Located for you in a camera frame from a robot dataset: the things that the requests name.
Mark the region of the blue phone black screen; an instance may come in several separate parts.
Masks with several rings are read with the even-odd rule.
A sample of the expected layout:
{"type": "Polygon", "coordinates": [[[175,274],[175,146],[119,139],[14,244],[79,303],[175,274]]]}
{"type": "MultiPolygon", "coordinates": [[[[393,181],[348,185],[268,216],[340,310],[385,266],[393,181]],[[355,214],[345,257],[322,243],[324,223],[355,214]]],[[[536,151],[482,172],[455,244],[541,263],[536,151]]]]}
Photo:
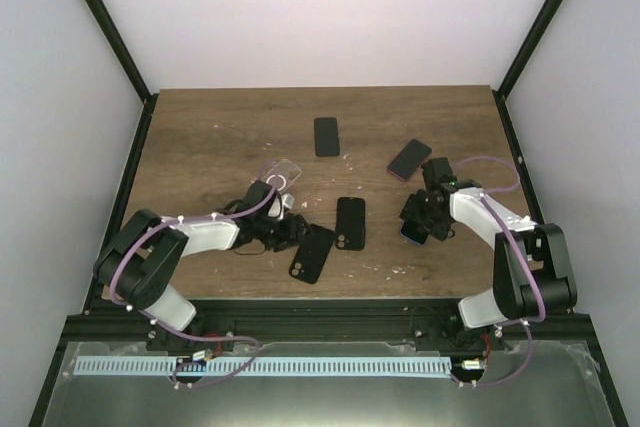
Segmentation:
{"type": "Polygon", "coordinates": [[[406,220],[400,228],[400,235],[413,244],[424,245],[429,237],[429,232],[424,226],[406,220]]]}

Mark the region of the pink phone black screen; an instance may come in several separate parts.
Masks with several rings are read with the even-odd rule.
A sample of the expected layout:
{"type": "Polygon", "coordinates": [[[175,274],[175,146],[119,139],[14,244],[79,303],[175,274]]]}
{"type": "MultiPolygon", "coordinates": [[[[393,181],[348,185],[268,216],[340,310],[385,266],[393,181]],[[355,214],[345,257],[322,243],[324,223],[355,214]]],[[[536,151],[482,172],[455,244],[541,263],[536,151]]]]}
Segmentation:
{"type": "Polygon", "coordinates": [[[387,171],[402,181],[408,181],[431,153],[428,145],[411,139],[388,164],[387,171]]]}

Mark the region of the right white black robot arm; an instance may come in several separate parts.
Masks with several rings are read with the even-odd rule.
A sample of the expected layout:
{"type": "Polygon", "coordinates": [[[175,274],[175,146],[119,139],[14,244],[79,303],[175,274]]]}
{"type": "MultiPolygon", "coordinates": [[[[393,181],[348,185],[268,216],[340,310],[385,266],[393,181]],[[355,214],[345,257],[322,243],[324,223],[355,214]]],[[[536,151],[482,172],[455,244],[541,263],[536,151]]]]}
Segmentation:
{"type": "Polygon", "coordinates": [[[541,323],[576,306],[577,286],[560,226],[516,214],[479,183],[459,179],[445,157],[426,161],[421,172],[424,187],[408,197],[399,215],[401,235],[417,245],[430,238],[444,242],[461,224],[493,252],[491,287],[459,300],[456,317],[444,325],[451,347],[468,349],[481,328],[541,323]]]}

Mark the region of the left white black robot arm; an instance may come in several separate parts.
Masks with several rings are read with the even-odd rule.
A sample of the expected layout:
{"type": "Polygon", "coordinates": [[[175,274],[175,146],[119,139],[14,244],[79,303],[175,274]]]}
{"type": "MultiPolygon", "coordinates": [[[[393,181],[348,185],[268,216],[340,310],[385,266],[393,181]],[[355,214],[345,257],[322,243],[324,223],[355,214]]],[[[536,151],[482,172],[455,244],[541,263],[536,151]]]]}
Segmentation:
{"type": "Polygon", "coordinates": [[[257,180],[243,198],[202,216],[166,217],[140,209],[102,249],[94,276],[113,303],[162,325],[181,350],[194,350],[203,342],[205,328],[195,319],[193,303],[171,285],[178,263],[253,241],[272,252],[302,245],[318,227],[293,214],[292,202],[291,195],[257,180]]]}

